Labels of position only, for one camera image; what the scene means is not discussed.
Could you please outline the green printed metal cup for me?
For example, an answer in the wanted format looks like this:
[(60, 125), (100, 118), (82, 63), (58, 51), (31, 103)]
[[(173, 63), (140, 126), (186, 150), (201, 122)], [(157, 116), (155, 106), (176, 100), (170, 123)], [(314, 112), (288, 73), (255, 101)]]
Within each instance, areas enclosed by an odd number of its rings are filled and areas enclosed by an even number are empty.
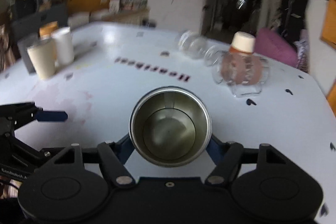
[(129, 137), (148, 162), (166, 168), (189, 164), (207, 148), (213, 123), (189, 90), (164, 86), (143, 95), (129, 120)]

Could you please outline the cream steel-rimmed cup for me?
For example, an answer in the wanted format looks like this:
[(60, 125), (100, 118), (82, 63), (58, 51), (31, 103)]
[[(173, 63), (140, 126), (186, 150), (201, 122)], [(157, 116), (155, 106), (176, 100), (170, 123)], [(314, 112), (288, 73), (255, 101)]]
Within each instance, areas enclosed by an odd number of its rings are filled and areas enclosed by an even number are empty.
[(27, 48), (27, 53), (41, 80), (49, 79), (55, 74), (55, 49), (51, 38), (36, 40)]

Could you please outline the grey tumbler cup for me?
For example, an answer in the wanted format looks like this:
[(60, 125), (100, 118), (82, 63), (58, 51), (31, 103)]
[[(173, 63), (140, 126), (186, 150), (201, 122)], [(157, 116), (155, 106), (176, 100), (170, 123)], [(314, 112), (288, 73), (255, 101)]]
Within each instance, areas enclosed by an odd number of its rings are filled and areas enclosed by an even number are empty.
[(37, 33), (29, 34), (17, 42), (19, 53), (29, 74), (36, 73), (36, 71), (29, 57), (28, 49), (39, 44), (40, 40)]

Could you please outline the orange-brown paper cup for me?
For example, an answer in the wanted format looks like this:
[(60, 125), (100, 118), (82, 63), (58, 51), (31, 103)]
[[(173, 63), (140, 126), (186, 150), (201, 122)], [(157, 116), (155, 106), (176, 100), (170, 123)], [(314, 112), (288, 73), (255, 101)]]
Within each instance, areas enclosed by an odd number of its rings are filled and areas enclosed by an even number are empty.
[(59, 28), (58, 22), (54, 21), (39, 28), (39, 36), (41, 39), (50, 38), (52, 32), (56, 31)]

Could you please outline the white and brown paper cup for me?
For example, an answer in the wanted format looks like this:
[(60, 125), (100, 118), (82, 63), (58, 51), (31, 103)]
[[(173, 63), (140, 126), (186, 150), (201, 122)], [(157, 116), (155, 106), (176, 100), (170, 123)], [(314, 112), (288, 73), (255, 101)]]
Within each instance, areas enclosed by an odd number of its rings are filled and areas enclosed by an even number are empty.
[(256, 38), (246, 32), (236, 32), (232, 39), (229, 52), (252, 54), (255, 49)]

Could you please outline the clear mug with brown sleeve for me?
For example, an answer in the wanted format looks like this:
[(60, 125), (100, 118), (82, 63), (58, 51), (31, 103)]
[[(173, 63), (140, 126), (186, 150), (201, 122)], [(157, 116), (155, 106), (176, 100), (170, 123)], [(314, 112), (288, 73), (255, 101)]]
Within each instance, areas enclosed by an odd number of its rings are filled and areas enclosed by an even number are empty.
[(269, 75), (267, 59), (242, 53), (226, 52), (212, 67), (214, 82), (237, 98), (260, 95)]

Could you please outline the grey storage box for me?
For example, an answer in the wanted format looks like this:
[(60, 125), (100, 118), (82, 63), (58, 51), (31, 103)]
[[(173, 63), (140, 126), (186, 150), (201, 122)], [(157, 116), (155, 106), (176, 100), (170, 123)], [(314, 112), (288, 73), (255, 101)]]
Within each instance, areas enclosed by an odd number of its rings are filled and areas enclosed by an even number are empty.
[(32, 33), (39, 33), (39, 29), (51, 22), (58, 22), (59, 27), (68, 26), (68, 12), (65, 3), (52, 6), (50, 9), (36, 12), (25, 18), (11, 23), (11, 32), (17, 42)]

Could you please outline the white flat box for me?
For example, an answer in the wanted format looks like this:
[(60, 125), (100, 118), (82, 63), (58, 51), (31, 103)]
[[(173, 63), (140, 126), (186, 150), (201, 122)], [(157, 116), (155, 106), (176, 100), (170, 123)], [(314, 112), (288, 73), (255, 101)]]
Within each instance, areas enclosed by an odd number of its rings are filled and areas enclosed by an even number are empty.
[(68, 26), (74, 30), (75, 28), (81, 27), (89, 23), (89, 12), (78, 12), (69, 16), (68, 18)]

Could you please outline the clear wine glass lying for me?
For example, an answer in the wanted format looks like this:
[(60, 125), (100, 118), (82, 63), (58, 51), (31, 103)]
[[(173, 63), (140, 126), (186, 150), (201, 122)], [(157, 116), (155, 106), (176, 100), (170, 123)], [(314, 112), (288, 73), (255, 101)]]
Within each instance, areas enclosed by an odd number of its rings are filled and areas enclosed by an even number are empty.
[(215, 65), (225, 54), (217, 46), (210, 46), (208, 40), (197, 33), (185, 30), (177, 38), (177, 49), (194, 60), (203, 60), (206, 67)]

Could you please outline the purple pouf seat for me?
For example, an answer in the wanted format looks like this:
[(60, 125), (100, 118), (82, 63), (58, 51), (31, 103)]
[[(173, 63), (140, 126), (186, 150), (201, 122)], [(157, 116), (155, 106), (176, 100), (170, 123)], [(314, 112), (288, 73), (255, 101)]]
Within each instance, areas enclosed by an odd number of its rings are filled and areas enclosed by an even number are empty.
[(261, 28), (255, 40), (255, 53), (269, 57), (291, 67), (297, 66), (297, 51), (277, 32)]

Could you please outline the white counter cabinet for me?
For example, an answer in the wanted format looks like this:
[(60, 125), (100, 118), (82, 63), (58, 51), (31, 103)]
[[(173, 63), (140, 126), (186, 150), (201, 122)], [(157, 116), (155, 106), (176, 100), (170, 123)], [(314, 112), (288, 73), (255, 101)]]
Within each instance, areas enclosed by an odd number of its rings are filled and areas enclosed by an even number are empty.
[(144, 19), (149, 18), (150, 10), (142, 8), (138, 10), (121, 10), (116, 13), (107, 9), (92, 12), (89, 17), (90, 22), (115, 22), (120, 24), (132, 24), (140, 26)]

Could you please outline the white small appliance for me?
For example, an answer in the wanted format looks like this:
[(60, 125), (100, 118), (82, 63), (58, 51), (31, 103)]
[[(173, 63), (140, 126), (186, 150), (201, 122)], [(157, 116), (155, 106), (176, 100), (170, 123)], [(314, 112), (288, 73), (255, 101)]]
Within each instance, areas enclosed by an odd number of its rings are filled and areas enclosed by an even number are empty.
[(118, 14), (120, 11), (121, 0), (110, 0), (109, 1), (109, 12), (111, 14)]

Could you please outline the black trash bin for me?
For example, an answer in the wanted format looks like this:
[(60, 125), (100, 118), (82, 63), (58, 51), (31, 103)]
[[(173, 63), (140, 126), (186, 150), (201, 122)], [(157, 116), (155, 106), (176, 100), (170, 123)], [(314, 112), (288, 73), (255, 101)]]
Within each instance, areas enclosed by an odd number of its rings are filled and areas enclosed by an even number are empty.
[(149, 18), (144, 18), (142, 20), (141, 26), (147, 27), (147, 28), (156, 28), (157, 23), (155, 20), (151, 20)]

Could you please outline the black hanging coat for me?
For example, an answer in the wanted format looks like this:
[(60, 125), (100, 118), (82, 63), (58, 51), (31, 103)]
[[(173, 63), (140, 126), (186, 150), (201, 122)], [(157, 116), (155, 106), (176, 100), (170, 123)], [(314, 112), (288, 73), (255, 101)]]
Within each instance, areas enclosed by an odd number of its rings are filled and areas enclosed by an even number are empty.
[(278, 33), (287, 42), (299, 40), (305, 27), (305, 10), (308, 0), (281, 0), (281, 17)]

